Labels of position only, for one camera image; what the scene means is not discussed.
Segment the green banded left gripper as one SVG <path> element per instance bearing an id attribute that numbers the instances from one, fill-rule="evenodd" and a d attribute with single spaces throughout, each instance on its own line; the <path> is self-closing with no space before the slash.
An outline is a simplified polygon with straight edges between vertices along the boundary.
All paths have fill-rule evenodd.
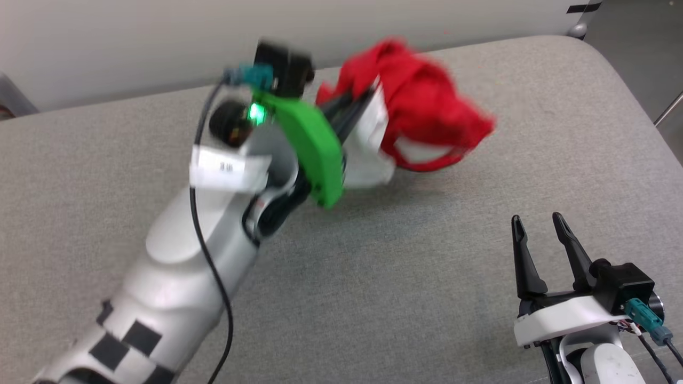
<path id="1" fill-rule="evenodd" d="M 210 132 L 227 145 L 238 148 L 256 136 L 258 126 L 264 128 L 267 122 L 274 123 L 292 146 L 308 193 L 320 206 L 329 209 L 343 195 L 342 145 L 374 93 L 366 91 L 353 100 L 351 92 L 344 92 L 318 107 L 300 98 L 254 91 L 250 103 L 230 98 L 220 103 L 210 117 Z"/>

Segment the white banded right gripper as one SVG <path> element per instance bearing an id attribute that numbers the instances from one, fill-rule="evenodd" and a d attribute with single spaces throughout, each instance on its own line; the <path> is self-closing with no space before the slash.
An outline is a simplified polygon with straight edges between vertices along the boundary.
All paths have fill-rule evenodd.
<path id="1" fill-rule="evenodd" d="M 590 274 L 590 257 L 560 212 L 553 212 L 553 224 L 558 240 L 565 246 L 574 277 L 574 291 L 591 291 L 595 287 L 595 277 Z M 511 231 L 517 296 L 519 299 L 541 297 L 548 292 L 548 287 L 539 277 L 519 215 L 512 217 Z M 612 315 L 590 295 L 571 298 L 535 311 L 532 311 L 533 304 L 531 300 L 520 301 L 519 316 L 514 323 L 514 337 L 518 347 L 592 330 L 625 319 L 625 315 Z"/>

